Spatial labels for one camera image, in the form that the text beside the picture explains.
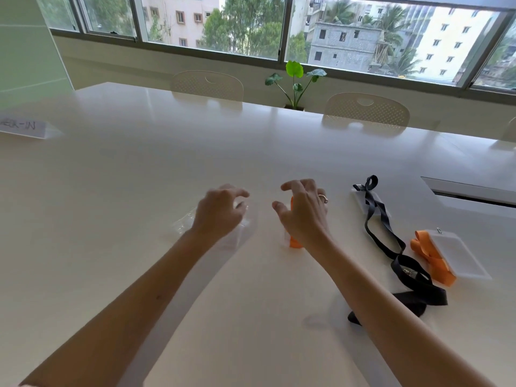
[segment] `person's left hand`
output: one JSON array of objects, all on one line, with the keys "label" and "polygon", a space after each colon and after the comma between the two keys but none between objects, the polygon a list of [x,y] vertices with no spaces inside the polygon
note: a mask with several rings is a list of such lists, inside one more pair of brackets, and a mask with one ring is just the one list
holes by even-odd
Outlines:
[{"label": "person's left hand", "polygon": [[197,206],[191,230],[213,244],[229,234],[242,221],[247,209],[245,202],[233,207],[238,196],[248,197],[249,192],[229,184],[208,190]]}]

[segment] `perforated chair backrest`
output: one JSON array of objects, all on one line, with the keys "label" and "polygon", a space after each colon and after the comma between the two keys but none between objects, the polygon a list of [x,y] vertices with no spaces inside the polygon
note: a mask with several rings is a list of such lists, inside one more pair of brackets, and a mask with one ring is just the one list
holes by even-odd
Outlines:
[{"label": "perforated chair backrest", "polygon": [[243,100],[240,80],[214,71],[182,71],[172,77],[170,90],[237,102]]},{"label": "perforated chair backrest", "polygon": [[326,102],[324,114],[396,126],[407,126],[410,120],[409,110],[401,103],[358,92],[333,95]]},{"label": "perforated chair backrest", "polygon": [[509,126],[507,127],[507,130],[505,131],[502,138],[500,138],[502,141],[508,141],[508,142],[516,142],[516,116],[509,122]]}]

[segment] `plant pot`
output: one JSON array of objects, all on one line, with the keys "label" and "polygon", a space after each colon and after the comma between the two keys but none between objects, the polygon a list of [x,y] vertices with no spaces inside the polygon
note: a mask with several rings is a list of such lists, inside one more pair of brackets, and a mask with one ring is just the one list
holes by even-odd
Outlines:
[{"label": "plant pot", "polygon": [[299,106],[297,106],[297,108],[293,108],[291,105],[285,105],[285,107],[283,107],[283,108],[287,108],[289,110],[304,111],[304,107],[299,107]]}]

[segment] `metal ring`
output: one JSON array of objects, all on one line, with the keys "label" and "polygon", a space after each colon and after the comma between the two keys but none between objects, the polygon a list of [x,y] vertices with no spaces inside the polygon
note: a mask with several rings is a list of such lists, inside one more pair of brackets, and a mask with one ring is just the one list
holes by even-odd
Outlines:
[{"label": "metal ring", "polygon": [[318,194],[319,197],[323,197],[324,198],[324,203],[327,204],[328,203],[328,198],[326,198],[326,196],[324,194]]}]

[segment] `black strap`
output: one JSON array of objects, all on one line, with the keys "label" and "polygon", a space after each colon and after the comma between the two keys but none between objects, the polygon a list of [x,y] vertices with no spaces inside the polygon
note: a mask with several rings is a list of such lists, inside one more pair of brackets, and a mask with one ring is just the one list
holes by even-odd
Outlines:
[{"label": "black strap", "polygon": [[[417,260],[407,255],[403,255],[403,251],[407,245],[393,232],[390,227],[389,216],[385,211],[385,205],[382,202],[376,201],[373,197],[371,190],[378,185],[378,178],[376,175],[371,175],[367,178],[365,185],[353,185],[358,191],[365,192],[365,203],[368,205],[367,218],[365,220],[365,231],[371,236],[372,240],[376,245],[387,255],[392,261],[390,267],[398,276],[398,279],[403,285],[410,288],[410,292],[394,293],[399,301],[401,301],[410,311],[414,312],[418,317],[421,316],[426,306],[446,306],[448,300],[446,299],[446,291],[438,286],[435,286],[432,282],[430,274],[419,264]],[[384,225],[385,229],[394,236],[396,242],[399,245],[400,251],[392,251],[389,247],[384,245],[375,234],[371,232],[367,223],[371,219],[375,210],[378,208],[380,211],[380,220]],[[348,316],[348,320],[357,325],[360,324],[358,319],[355,317],[354,312],[351,312]]]}]

